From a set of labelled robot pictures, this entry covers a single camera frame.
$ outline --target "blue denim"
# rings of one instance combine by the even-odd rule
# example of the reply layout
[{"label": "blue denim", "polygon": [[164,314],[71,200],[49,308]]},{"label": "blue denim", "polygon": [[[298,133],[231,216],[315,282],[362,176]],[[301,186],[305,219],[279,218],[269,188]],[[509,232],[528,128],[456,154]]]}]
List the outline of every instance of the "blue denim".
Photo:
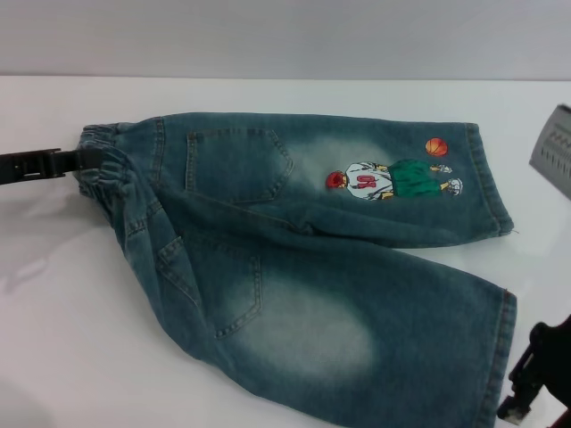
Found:
[{"label": "blue denim", "polygon": [[515,297],[393,249],[512,229],[476,125],[188,113],[79,147],[103,150],[81,191],[192,357],[333,424],[493,426]]}]

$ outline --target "white table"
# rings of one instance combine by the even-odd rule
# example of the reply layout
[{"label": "white table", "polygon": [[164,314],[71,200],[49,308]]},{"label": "white table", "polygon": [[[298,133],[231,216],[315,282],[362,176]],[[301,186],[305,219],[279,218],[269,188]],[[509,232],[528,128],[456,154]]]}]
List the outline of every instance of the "white table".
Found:
[{"label": "white table", "polygon": [[[1,77],[0,152],[72,149],[86,124],[182,111],[476,122],[517,233],[410,252],[516,294],[512,368],[536,322],[571,312],[571,203],[527,164],[561,102],[571,82]],[[563,410],[543,391],[522,426],[548,426]],[[256,399],[179,350],[113,231],[66,177],[0,187],[0,426],[329,425]]]}]

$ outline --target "gray object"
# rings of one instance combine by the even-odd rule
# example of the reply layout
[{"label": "gray object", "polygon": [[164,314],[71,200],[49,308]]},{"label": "gray object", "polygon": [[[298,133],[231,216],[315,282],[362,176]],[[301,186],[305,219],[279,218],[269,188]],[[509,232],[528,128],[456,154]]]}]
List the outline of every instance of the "gray object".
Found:
[{"label": "gray object", "polygon": [[571,199],[571,108],[558,105],[551,114],[529,163]]}]

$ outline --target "orange basketball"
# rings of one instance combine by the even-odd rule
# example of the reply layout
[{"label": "orange basketball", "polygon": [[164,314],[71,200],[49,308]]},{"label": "orange basketball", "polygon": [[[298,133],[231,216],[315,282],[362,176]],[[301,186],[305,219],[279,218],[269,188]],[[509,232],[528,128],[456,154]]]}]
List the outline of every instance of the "orange basketball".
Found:
[{"label": "orange basketball", "polygon": [[426,142],[426,152],[433,156],[444,156],[448,152],[448,145],[442,138],[431,138]]}]

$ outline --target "gray wall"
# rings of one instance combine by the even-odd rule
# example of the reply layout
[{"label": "gray wall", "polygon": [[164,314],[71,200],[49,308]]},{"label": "gray wall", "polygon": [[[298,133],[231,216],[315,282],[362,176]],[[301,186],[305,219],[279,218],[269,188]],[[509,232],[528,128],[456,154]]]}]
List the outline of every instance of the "gray wall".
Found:
[{"label": "gray wall", "polygon": [[0,73],[571,79],[571,0],[0,0]]}]

